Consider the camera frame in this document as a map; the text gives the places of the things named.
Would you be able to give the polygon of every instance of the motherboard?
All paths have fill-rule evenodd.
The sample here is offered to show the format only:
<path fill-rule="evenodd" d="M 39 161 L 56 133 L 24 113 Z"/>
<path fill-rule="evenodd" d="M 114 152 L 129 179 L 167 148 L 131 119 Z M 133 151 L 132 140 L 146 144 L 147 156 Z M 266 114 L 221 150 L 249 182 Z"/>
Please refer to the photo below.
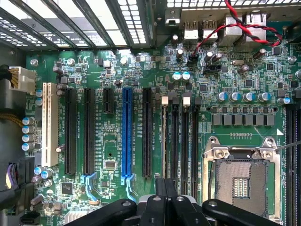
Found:
<path fill-rule="evenodd" d="M 253 52 L 166 43 L 156 50 L 30 52 L 24 144 L 43 226 L 62 226 L 171 178 L 278 223 L 289 214 L 301 47 Z"/>

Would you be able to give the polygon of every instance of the blue pcie slot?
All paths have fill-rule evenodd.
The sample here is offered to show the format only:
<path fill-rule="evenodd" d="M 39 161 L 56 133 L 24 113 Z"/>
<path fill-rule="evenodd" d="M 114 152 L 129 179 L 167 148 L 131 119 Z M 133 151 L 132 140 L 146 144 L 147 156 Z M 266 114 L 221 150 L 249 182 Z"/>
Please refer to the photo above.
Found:
<path fill-rule="evenodd" d="M 133 90 L 122 89 L 122 172 L 123 178 L 132 176 L 132 116 Z"/>

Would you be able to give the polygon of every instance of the red and black wire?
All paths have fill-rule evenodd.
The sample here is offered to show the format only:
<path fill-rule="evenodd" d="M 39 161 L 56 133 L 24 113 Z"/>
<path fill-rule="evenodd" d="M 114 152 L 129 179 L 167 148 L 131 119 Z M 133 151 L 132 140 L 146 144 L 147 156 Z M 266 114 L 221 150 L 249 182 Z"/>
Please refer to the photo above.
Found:
<path fill-rule="evenodd" d="M 272 28 L 272 27 L 267 27 L 267 26 L 262 26 L 259 24 L 244 24 L 239 18 L 238 18 L 238 14 L 236 12 L 236 10 L 231 6 L 231 2 L 230 0 L 225 0 L 225 4 L 228 7 L 228 9 L 230 10 L 230 14 L 231 16 L 235 19 L 236 24 L 228 24 L 228 25 L 222 25 L 219 28 L 215 29 L 211 34 L 209 34 L 205 39 L 203 39 L 195 48 L 194 52 L 192 53 L 192 55 L 195 55 L 198 51 L 198 48 L 203 45 L 214 33 L 226 28 L 226 27 L 239 27 L 243 33 L 250 37 L 253 41 L 260 43 L 262 45 L 267 45 L 267 46 L 278 46 L 281 44 L 282 41 L 282 35 L 280 33 L 278 33 L 276 31 L 276 29 Z M 269 42 L 267 40 L 261 40 L 259 37 L 252 35 L 251 31 L 248 30 L 248 28 L 260 28 L 266 31 L 269 31 L 271 33 L 274 33 L 274 35 L 277 37 L 277 41 L 276 42 Z"/>

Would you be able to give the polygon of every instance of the white pci slot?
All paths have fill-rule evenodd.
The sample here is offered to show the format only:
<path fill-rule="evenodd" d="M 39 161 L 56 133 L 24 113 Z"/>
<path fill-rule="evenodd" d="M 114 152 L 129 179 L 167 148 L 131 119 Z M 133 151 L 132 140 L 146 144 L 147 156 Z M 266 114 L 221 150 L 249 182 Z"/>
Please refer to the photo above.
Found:
<path fill-rule="evenodd" d="M 42 166 L 50 167 L 58 163 L 55 151 L 58 145 L 58 104 L 56 84 L 43 83 Z"/>

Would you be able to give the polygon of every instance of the green circuit board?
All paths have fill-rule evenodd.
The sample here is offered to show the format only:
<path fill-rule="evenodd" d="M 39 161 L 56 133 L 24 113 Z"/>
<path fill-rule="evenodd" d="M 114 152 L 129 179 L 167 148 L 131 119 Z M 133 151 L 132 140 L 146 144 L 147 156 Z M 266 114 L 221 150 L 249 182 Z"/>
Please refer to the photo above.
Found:
<path fill-rule="evenodd" d="M 181 162 L 182 156 L 182 129 L 188 122 L 187 137 L 187 160 L 188 173 L 191 177 L 191 155 L 192 145 L 197 143 L 197 190 L 192 194 L 192 184 L 188 183 L 187 195 L 193 195 L 198 203 L 203 201 L 203 153 L 207 142 L 211 136 L 218 138 L 221 145 L 224 146 L 261 146 L 266 137 L 274 138 L 277 146 L 285 144 L 285 108 L 278 103 L 278 93 L 285 94 L 285 97 L 291 97 L 292 91 L 298 89 L 298 79 L 295 72 L 300 68 L 301 63 L 289 64 L 289 56 L 301 57 L 301 47 L 293 44 L 282 44 L 280 54 L 275 55 L 274 50 L 266 47 L 266 55 L 260 59 L 253 59 L 253 53 L 235 53 L 233 48 L 229 47 L 209 47 L 203 46 L 199 51 L 198 62 L 193 66 L 187 66 L 188 55 L 192 49 L 183 47 L 184 55 L 182 60 L 176 59 L 176 48 L 171 44 L 166 44 L 162 49 L 143 50 L 141 52 L 131 52 L 130 50 L 119 51 L 62 51 L 62 52 L 32 52 L 27 56 L 27 69 L 34 70 L 37 73 L 36 88 L 41 89 L 44 82 L 57 83 L 57 74 L 53 72 L 53 67 L 57 62 L 61 63 L 61 68 L 67 71 L 69 78 L 68 86 L 77 90 L 77 133 L 76 152 L 77 163 L 74 176 L 64 173 L 64 155 L 58 154 L 59 163 L 51 167 L 54 171 L 50 179 L 51 186 L 44 186 L 43 183 L 36 184 L 36 194 L 45 196 L 44 207 L 40 210 L 43 226 L 62 226 L 65 223 L 64 216 L 70 210 L 91 211 L 98 209 L 108 203 L 121 198 L 127 198 L 126 186 L 121 185 L 121 167 L 122 167 L 122 89 L 130 87 L 133 89 L 133 130 L 132 130 L 132 173 L 134 179 L 130 182 L 132 192 L 130 195 L 138 202 L 139 198 L 146 194 L 155 194 L 155 179 L 171 176 L 171 148 L 174 146 L 171 136 L 172 126 L 171 115 L 173 112 L 173 97 L 178 97 L 179 120 L 176 130 L 179 137 L 177 139 L 178 163 L 176 187 L 181 194 Z M 203 58 L 206 52 L 221 53 L 222 58 L 218 64 L 222 66 L 222 71 L 218 73 L 204 73 L 205 62 Z M 126 58 L 127 63 L 122 65 L 121 58 Z M 68 66 L 67 60 L 74 59 L 75 65 Z M 36 67 L 31 66 L 30 61 L 37 59 L 39 64 Z M 105 69 L 98 65 L 98 59 L 108 60 L 111 67 Z M 233 65 L 235 60 L 244 60 L 245 64 L 251 66 L 249 71 L 239 74 L 239 65 Z M 179 72 L 190 73 L 189 81 L 174 81 L 173 74 Z M 115 80 L 121 80 L 121 86 L 114 84 Z M 152 90 L 152 147 L 151 147 L 151 176 L 146 178 L 142 176 L 143 164 L 143 88 Z M 83 136 L 84 136 L 84 88 L 95 89 L 95 172 L 96 178 L 93 180 L 92 194 L 98 199 L 99 204 L 91 205 L 86 194 L 85 185 L 81 181 L 83 174 Z M 112 88 L 114 90 L 114 113 L 103 113 L 103 89 Z M 252 102 L 243 100 L 238 101 L 218 101 L 217 95 L 220 92 L 233 93 L 238 92 L 241 96 L 244 93 L 252 92 L 257 96 L 260 93 L 268 92 L 271 96 L 267 102 L 261 102 L 257 99 Z M 189 116 L 187 121 L 182 121 L 184 108 L 182 97 L 190 97 L 191 107 L 188 109 Z M 166 129 L 166 158 L 162 154 L 163 142 L 163 120 L 162 120 L 162 97 L 169 97 L 167 111 L 167 129 Z M 201 104 L 197 113 L 197 139 L 192 135 L 194 127 L 191 116 L 193 112 L 194 101 L 200 97 Z M 26 115 L 34 116 L 37 106 L 36 97 L 27 96 Z M 64 140 L 64 97 L 60 97 L 59 104 L 59 143 L 62 145 Z M 222 118 L 220 125 L 213 123 L 214 115 L 272 115 L 273 125 L 223 125 Z M 36 128 L 36 143 L 41 144 L 41 128 Z M 41 149 L 35 149 L 34 153 L 41 152 Z M 285 218 L 285 151 L 280 153 L 281 172 L 279 180 L 280 186 L 280 218 Z M 166 163 L 166 173 L 163 171 L 164 159 Z M 115 162 L 115 167 L 106 168 L 105 162 Z M 273 215 L 275 206 L 275 166 L 270 164 L 267 169 L 266 214 Z M 71 183 L 71 191 L 64 191 L 66 183 Z M 216 188 L 214 182 L 211 196 L 214 197 Z M 51 203 L 60 202 L 62 212 L 60 215 L 54 214 Z"/>

